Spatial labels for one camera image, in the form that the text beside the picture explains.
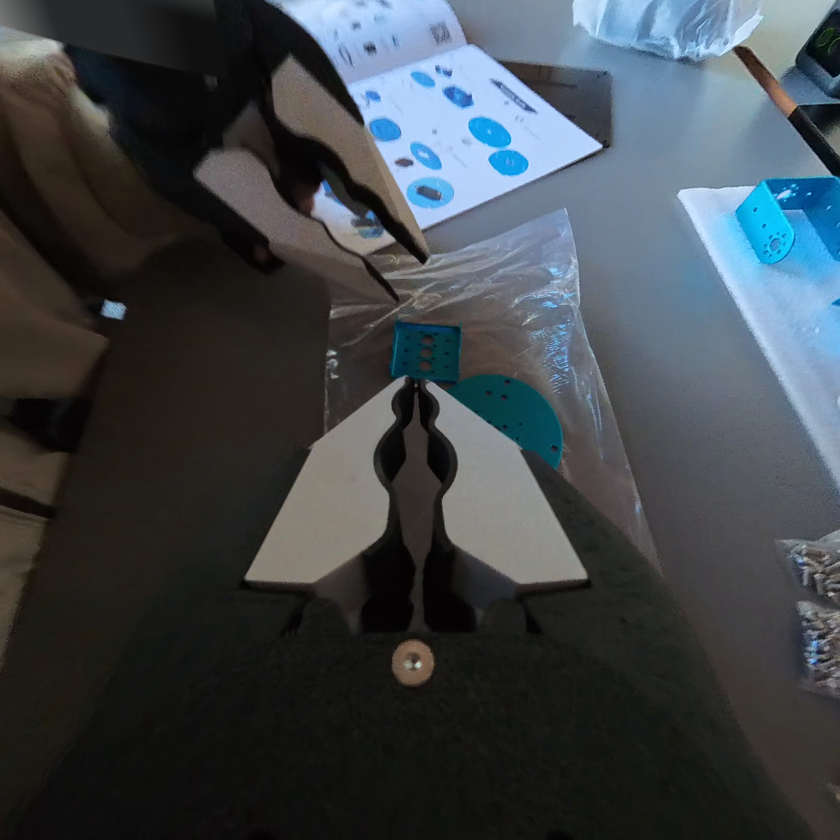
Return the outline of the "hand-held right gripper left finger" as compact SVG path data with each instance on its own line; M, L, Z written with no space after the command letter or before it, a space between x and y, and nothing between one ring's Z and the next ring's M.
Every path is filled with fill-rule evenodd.
M414 396L413 380L395 380L310 447L247 585L333 601L410 596L415 564L393 481Z

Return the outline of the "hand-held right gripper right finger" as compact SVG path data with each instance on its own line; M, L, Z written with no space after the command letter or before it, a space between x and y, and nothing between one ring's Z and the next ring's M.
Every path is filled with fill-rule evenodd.
M539 455L420 381L427 463L440 482L423 572L426 601L499 601L587 585L589 576L532 469Z

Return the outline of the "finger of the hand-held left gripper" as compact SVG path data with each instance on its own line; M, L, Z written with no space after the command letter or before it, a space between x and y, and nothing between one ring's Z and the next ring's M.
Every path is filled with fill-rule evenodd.
M270 75L270 124L289 154L310 162L353 215L372 214L420 263L430 252L364 121L294 56Z
M269 168L251 150L213 150L195 168L194 176L263 235L271 252L283 261L364 299L399 302L395 290L366 258L340 246L318 219L286 202Z

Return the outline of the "blue round metal plate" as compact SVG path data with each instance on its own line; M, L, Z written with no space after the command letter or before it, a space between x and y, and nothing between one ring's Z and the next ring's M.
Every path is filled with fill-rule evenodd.
M560 467L564 432L548 400L527 383L503 374L469 377L448 393L523 450Z

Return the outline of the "blue square metal bracket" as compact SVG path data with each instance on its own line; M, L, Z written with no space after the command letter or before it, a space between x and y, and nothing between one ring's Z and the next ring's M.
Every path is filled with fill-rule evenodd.
M391 377L456 383L459 380L462 338L461 323L450 325L396 320L389 366Z

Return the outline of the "grey desk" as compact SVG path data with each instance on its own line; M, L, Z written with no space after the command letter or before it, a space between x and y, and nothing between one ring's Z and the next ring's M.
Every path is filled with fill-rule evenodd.
M608 70L612 146L432 228L449 251L564 207L584 325L665 577L773 780L838 838L836 702L797 672L776 539L838 526L837 488L677 200L824 169L733 54L692 65L593 40L572 2L451 2L499 60Z

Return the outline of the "person's beige jacket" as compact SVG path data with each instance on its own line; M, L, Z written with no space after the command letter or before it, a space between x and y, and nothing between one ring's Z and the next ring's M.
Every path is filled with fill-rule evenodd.
M2 27L1 635L13 632L70 455L14 409L82 398L109 346L85 298L199 231L153 190L63 45Z

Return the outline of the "white instruction manual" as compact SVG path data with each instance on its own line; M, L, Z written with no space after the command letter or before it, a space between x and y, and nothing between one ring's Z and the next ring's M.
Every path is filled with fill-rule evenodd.
M277 2L315 38L423 231L601 152L558 93L610 95L603 73L502 65L471 45L447 2Z

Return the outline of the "clear plastic bag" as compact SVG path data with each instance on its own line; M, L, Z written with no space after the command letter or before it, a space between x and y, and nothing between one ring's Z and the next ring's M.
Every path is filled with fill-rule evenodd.
M566 210L425 265L395 246L370 255L399 304L336 290L329 314L323 429L390 380L396 320L459 324L461 379L507 375L538 391L563 430L558 467L658 570L643 502L581 312L579 263Z

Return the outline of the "white foam sheet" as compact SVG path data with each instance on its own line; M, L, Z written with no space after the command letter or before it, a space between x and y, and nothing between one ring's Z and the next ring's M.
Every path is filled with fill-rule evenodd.
M838 482L838 261L805 216L792 213L790 254L775 265L761 263L736 217L755 187L687 188L678 201Z

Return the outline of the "pile of screw bags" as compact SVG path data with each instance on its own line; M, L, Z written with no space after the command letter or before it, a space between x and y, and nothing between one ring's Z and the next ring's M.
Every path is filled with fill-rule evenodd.
M839 698L839 531L815 539L775 543L797 588L795 619L805 687Z

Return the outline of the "white plastic wrap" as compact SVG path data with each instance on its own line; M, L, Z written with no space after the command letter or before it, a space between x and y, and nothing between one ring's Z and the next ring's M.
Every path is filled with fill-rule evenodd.
M572 15L609 46L691 62L727 54L763 20L761 1L573 1Z

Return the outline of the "small screen device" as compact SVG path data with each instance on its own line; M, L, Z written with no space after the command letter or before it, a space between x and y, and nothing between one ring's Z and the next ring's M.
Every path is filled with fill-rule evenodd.
M795 64L828 97L839 99L839 2L812 32Z

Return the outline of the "blue long U bracket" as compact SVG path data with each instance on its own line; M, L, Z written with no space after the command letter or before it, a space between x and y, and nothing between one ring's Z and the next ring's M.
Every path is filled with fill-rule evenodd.
M775 265L790 254L795 244L791 225L791 214L795 213L805 216L828 254L838 261L837 176L764 180L741 203L736 217L759 261Z

